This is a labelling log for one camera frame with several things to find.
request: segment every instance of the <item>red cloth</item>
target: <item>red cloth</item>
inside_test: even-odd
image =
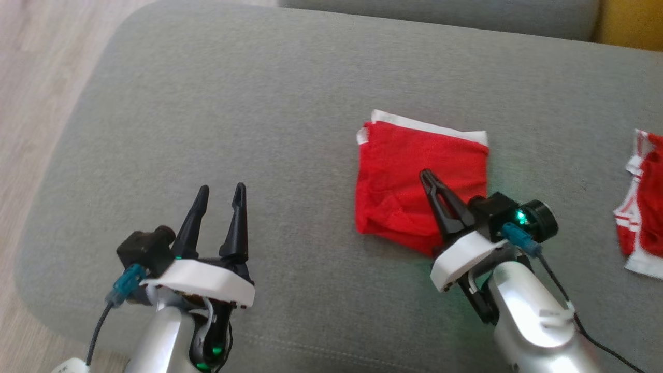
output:
[[[642,161],[638,207],[642,217],[640,244],[646,251],[663,257],[663,137],[649,133],[655,146]]]
[[[357,138],[359,233],[431,256],[442,237],[419,179],[425,168],[465,202],[486,195],[485,132],[455,131],[376,110]]]

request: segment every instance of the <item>gray couch cushion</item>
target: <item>gray couch cushion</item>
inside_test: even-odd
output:
[[[599,0],[278,0],[282,7],[313,9],[589,40]]]
[[[32,207],[17,287],[43,323],[87,342],[124,238],[177,229],[207,183],[199,247],[212,256],[243,181],[257,294],[233,320],[228,372],[506,372],[461,291],[436,293],[429,258],[355,231],[355,132],[380,108],[486,129],[491,189],[552,206],[549,261],[586,327],[652,371],[663,287],[623,269],[611,211],[633,128],[663,132],[662,61],[390,19],[156,3],[117,31],[80,98]],[[111,312],[100,345],[131,352],[151,313]]]

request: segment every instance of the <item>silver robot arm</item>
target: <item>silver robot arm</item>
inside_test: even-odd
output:
[[[495,326],[495,342],[512,371],[603,372],[576,329],[573,306],[555,300],[521,250],[540,253],[539,242],[557,233],[548,207],[538,201],[521,206],[501,193],[465,205],[431,170],[420,178],[446,243],[431,280],[441,292],[461,287],[481,320]],[[485,274],[488,280],[476,284]]]
[[[233,344],[230,316],[253,305],[249,277],[246,187],[239,183],[233,218],[218,258],[198,257],[200,222],[209,188],[200,188],[177,234],[166,226],[133,232],[118,248],[125,272],[106,297],[86,361],[73,358],[52,373],[88,373],[96,338],[106,315],[125,300],[154,306],[156,314],[125,373],[218,373]]]
[[[525,265],[500,263],[488,280],[499,312],[495,342],[514,372],[601,373],[593,347]]]

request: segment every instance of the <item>red towel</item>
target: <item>red towel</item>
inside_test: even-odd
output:
[[[375,234],[432,255],[442,244],[419,172],[429,168],[467,202],[486,195],[488,138],[374,110],[357,133],[356,222]]]

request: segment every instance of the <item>white stripe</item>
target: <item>white stripe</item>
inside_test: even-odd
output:
[[[382,112],[381,110],[373,110],[373,113],[371,114],[371,122],[375,123],[377,121],[383,121],[389,124],[397,125],[399,127],[416,129],[418,131],[437,133],[439,135],[446,135],[450,137],[456,137],[458,139],[470,140],[488,146],[488,135],[486,131],[461,132],[456,129],[440,127],[439,125],[434,125],[423,121],[418,121],[406,117],[401,117],[399,115]]]
[[[366,127],[362,127],[359,131],[357,131],[357,144],[366,144],[369,142],[369,132],[366,130]]]

